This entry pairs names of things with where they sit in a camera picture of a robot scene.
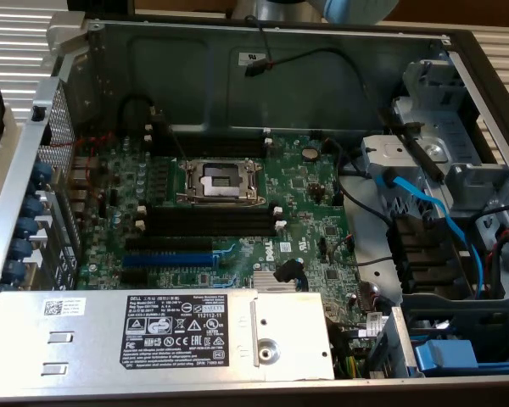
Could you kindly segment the silver disk bracket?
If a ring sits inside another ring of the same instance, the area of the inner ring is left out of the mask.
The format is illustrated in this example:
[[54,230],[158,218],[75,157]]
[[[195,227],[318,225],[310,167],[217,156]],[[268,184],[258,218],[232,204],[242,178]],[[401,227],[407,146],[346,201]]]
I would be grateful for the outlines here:
[[366,172],[372,179],[377,179],[387,169],[391,169],[397,176],[401,176],[417,186],[425,180],[421,167],[397,136],[372,135],[365,137],[361,142],[361,151]]

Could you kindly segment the black strut rod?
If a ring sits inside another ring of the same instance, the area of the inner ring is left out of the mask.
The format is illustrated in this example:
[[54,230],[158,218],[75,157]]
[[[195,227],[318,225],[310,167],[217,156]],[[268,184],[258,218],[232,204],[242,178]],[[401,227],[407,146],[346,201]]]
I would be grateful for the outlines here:
[[378,109],[378,117],[383,126],[397,136],[410,156],[418,162],[424,173],[432,181],[442,184],[445,178],[444,173],[415,138],[415,135],[420,133],[424,124],[418,121],[399,123],[390,109]]

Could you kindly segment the black equipment block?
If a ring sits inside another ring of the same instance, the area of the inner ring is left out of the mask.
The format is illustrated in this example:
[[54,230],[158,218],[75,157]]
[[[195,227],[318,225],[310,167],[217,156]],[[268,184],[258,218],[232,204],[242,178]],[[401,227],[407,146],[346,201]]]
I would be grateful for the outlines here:
[[89,14],[135,14],[134,0],[66,0],[69,11]]

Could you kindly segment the blue expansion slot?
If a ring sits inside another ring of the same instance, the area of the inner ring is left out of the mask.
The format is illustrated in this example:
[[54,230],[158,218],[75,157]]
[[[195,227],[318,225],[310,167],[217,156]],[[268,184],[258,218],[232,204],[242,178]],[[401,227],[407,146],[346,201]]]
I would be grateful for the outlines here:
[[123,267],[212,266],[213,254],[131,254],[122,259]]

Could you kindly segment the RAM slot white clips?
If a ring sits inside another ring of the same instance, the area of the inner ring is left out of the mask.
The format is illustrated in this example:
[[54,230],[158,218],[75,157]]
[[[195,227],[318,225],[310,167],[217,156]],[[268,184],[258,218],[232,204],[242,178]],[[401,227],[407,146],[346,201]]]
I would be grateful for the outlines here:
[[[265,148],[265,141],[263,144],[209,144],[209,145],[202,145],[202,144],[183,144],[182,148],[184,151],[186,150],[193,150],[193,149],[264,149]],[[176,150],[176,147],[174,143],[167,144],[167,145],[161,145],[161,144],[154,144],[152,141],[152,138],[150,141],[143,141],[142,142],[142,149],[145,151],[149,151],[150,153],[156,152],[156,151],[169,151],[169,150]]]
[[265,221],[274,221],[275,218],[270,214],[262,214],[260,212],[257,213],[242,213],[242,214],[233,214],[233,213],[225,213],[225,214],[164,214],[164,215],[147,215],[147,208],[144,212],[137,211],[136,217],[141,220],[265,220]]
[[167,131],[176,135],[206,135],[206,136],[237,136],[242,134],[261,134],[266,127],[229,126],[229,125],[167,125]]
[[136,228],[143,232],[147,237],[276,237],[278,232],[274,229],[261,230],[261,229],[186,229],[186,230],[170,230],[161,228],[147,228],[145,220],[137,220]]

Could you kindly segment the short black expansion slot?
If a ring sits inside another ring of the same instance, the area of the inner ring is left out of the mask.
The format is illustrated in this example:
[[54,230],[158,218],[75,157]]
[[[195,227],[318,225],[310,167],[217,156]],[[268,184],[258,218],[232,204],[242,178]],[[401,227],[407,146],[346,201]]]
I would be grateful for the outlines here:
[[123,270],[120,273],[120,283],[129,286],[148,285],[148,272],[144,269]]

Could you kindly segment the blue plastic bay latch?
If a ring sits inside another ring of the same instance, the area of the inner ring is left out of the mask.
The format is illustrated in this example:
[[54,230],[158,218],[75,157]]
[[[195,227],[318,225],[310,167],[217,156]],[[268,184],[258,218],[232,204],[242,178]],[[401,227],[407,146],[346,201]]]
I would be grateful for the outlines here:
[[432,339],[414,349],[419,370],[425,376],[451,376],[478,369],[468,340]]

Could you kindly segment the silver power supply unit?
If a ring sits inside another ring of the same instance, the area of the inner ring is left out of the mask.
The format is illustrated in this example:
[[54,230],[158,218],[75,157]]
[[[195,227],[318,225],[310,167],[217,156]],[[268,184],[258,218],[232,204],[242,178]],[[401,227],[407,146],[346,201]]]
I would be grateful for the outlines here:
[[[229,365],[127,370],[130,296],[224,293]],[[83,316],[45,316],[47,298],[86,298]],[[334,378],[317,293],[254,289],[0,293],[0,399],[190,393],[327,384]]]

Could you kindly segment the green motherboard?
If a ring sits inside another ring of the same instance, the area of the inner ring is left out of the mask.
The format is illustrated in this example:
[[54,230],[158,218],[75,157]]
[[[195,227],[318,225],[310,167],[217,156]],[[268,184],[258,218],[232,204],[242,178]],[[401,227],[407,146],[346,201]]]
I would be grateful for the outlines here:
[[[77,216],[83,255],[77,286],[80,289],[247,289],[253,287],[253,274],[272,274],[289,259],[304,264],[309,291],[320,293],[330,324],[333,366],[343,378],[358,378],[366,368],[371,341],[359,338],[367,314],[383,300],[372,293],[360,295],[359,269],[355,257],[355,236],[344,211],[344,191],[336,168],[345,154],[335,142],[318,142],[305,136],[271,136],[265,139],[261,164],[260,193],[265,207],[273,207],[276,237],[206,237],[210,252],[126,251],[127,238],[147,237],[136,228],[136,212],[147,207],[190,207],[176,202],[178,183],[183,181],[178,165],[182,157],[154,157],[142,149],[143,141],[126,137],[118,147],[87,150],[79,157],[91,158],[86,212]],[[320,158],[305,162],[303,148],[317,148]],[[212,266],[123,267],[122,259],[131,254],[213,254]],[[123,270],[144,269],[148,285],[120,283]]]

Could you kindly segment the dark plastic disk bay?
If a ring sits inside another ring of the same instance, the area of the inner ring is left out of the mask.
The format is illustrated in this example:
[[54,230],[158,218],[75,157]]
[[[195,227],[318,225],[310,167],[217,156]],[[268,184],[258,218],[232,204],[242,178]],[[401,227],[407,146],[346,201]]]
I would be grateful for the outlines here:
[[[478,369],[451,376],[425,376],[415,347],[432,339],[468,340]],[[366,359],[370,377],[412,379],[509,376],[509,298],[448,300],[408,294],[392,308]]]

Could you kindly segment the silver aluminium clamp block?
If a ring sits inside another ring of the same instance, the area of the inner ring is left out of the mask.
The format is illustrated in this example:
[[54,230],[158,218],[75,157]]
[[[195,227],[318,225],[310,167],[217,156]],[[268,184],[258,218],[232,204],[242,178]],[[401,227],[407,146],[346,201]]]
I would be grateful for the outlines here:
[[53,57],[86,53],[90,35],[103,29],[99,20],[88,19],[83,11],[58,11],[48,23],[46,38]]

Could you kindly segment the long black expansion slot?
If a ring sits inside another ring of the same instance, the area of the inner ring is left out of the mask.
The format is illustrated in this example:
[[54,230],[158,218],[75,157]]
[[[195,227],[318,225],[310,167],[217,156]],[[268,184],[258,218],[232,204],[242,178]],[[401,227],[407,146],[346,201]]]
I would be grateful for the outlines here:
[[136,237],[126,239],[125,250],[210,252],[213,250],[213,244],[206,237]]

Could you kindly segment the blue card retention clip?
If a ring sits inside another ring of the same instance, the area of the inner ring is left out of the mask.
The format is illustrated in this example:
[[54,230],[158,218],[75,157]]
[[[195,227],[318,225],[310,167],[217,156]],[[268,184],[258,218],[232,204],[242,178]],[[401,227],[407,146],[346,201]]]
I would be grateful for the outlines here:
[[4,266],[3,277],[12,282],[22,282],[25,279],[25,264],[18,260],[8,260]]
[[21,239],[29,239],[39,231],[36,220],[27,217],[19,217],[14,228],[14,236]]
[[44,210],[44,204],[38,198],[25,197],[21,204],[20,216],[34,219],[42,215]]
[[53,168],[51,165],[38,161],[33,165],[31,172],[31,182],[36,187],[46,186],[53,177]]
[[9,246],[8,258],[22,260],[24,258],[30,258],[32,253],[33,247],[31,242],[25,239],[14,238]]

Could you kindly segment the black power supply label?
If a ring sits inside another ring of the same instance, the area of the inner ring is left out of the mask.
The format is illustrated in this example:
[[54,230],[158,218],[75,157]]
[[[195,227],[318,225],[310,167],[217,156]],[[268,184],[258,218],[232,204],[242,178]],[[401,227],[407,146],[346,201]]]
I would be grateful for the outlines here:
[[224,293],[130,296],[120,351],[127,370],[229,365]]

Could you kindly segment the grey metal PC case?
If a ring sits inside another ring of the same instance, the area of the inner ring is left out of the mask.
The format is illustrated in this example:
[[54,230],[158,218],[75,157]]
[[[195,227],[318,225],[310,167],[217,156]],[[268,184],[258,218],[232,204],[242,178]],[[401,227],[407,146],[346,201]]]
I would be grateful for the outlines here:
[[[361,142],[386,132],[378,109],[390,109],[404,94],[410,63],[448,59],[467,86],[478,118],[474,138],[480,153],[509,167],[509,94],[473,36],[465,31],[399,31],[377,26],[300,25],[258,20],[90,16],[103,29],[90,35],[86,53],[53,57],[50,75],[31,97],[25,123],[0,193],[0,293],[194,289],[80,289],[81,228],[71,209],[70,171],[87,150],[118,147],[166,134],[165,124],[266,127],[265,137],[305,136],[335,142],[345,154],[337,180],[355,236],[362,300],[372,293],[382,304],[372,312],[389,317],[404,294],[389,248],[392,220],[363,164]],[[34,105],[47,108],[31,120]],[[46,185],[31,182],[33,165],[52,166]],[[45,207],[21,261],[22,282],[3,277],[14,228],[25,197]],[[190,393],[0,399],[0,404],[72,404],[76,401],[217,399],[245,407],[467,407],[509,404],[509,376],[393,379],[343,378],[333,366],[327,384]]]

